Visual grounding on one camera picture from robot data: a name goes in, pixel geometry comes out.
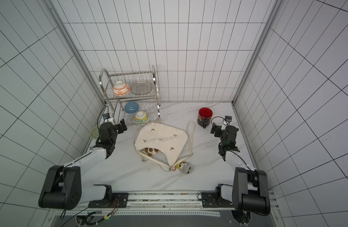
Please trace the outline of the cream canvas shoulder bag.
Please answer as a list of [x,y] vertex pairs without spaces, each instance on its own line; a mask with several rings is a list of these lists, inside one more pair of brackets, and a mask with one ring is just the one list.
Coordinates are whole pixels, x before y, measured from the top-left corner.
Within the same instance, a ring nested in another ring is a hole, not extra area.
[[[142,162],[152,161],[165,172],[178,170],[176,166],[193,156],[195,122],[189,121],[186,130],[160,123],[150,123],[140,127],[134,137],[134,147]],[[141,150],[156,148],[159,152],[149,157]]]

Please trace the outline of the brown white plush charm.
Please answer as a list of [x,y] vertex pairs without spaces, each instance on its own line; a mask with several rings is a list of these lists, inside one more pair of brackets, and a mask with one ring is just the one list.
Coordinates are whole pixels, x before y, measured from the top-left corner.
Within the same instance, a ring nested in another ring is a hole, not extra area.
[[143,153],[149,157],[155,156],[158,152],[159,152],[159,150],[156,148],[144,148],[141,150],[141,153]]

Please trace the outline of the yellow grey plush keychain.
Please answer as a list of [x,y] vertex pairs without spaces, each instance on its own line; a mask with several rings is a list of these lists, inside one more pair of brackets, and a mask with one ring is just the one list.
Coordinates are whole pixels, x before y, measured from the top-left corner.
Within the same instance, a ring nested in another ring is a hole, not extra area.
[[184,174],[189,174],[191,172],[191,166],[189,163],[183,161],[176,166]]

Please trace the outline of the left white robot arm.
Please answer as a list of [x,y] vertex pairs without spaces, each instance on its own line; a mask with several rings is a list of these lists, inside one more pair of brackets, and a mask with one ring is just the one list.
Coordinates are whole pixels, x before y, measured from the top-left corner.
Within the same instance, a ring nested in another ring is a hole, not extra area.
[[115,196],[108,184],[82,185],[82,176],[100,162],[108,159],[115,149],[118,134],[127,130],[124,119],[119,124],[106,122],[99,127],[99,137],[92,150],[62,166],[49,168],[38,206],[45,209],[72,210],[77,205],[89,203],[90,208],[111,207]]

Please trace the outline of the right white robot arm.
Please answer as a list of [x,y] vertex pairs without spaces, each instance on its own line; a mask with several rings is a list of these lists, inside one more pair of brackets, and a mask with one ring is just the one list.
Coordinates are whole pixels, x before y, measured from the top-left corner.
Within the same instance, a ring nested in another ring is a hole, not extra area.
[[251,169],[240,156],[236,146],[238,128],[212,125],[211,134],[220,138],[218,154],[234,170],[232,184],[220,183],[213,192],[202,192],[199,200],[203,208],[232,208],[267,216],[271,212],[267,174]]

